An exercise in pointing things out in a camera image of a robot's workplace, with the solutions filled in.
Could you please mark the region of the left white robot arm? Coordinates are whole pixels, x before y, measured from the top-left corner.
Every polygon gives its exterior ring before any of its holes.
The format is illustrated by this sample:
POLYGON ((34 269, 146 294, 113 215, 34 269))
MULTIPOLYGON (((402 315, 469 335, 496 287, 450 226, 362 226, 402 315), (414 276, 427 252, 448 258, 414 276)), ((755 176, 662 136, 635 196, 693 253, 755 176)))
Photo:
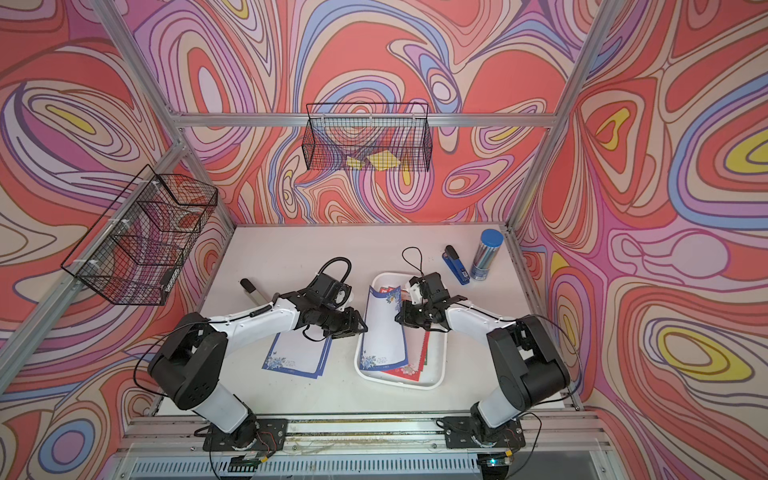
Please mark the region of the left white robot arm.
POLYGON ((311 326, 320 328, 325 339, 368 330, 355 308, 303 289, 277 294, 250 311, 211 318, 197 312, 184 316, 159 343, 147 372, 178 409, 193 411, 243 450, 257 439, 260 426, 251 409, 220 382, 224 360, 266 337, 311 326))

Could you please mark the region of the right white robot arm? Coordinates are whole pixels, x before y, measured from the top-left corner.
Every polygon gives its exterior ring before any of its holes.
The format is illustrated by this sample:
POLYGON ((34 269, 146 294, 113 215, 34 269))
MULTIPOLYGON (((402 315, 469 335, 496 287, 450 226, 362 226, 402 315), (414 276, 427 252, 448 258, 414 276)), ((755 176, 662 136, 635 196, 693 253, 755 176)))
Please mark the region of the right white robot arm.
POLYGON ((568 387, 571 376, 540 318, 505 318, 462 295, 438 273, 413 277, 395 321, 403 327, 461 333, 489 349, 498 387, 470 408, 468 433, 490 442, 533 406, 568 387))

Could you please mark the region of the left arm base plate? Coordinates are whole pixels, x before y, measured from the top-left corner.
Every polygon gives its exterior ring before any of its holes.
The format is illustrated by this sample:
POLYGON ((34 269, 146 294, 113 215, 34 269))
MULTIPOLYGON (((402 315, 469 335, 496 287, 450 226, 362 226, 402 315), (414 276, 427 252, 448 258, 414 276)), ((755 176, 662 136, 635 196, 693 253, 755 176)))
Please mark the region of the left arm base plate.
POLYGON ((206 452, 274 453, 283 449, 288 420, 285 418, 247 418, 232 433, 211 424, 203 450, 206 452))

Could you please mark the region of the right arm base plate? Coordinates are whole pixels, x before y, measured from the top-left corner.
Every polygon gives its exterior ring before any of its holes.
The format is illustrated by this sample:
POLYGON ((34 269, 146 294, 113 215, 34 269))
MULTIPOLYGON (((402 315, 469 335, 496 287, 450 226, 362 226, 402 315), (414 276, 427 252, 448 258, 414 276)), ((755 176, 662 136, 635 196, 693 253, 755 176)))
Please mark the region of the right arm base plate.
POLYGON ((448 416, 437 419, 435 424, 443 432, 448 449, 503 448, 516 452, 526 446, 518 420, 488 427, 480 417, 448 416))

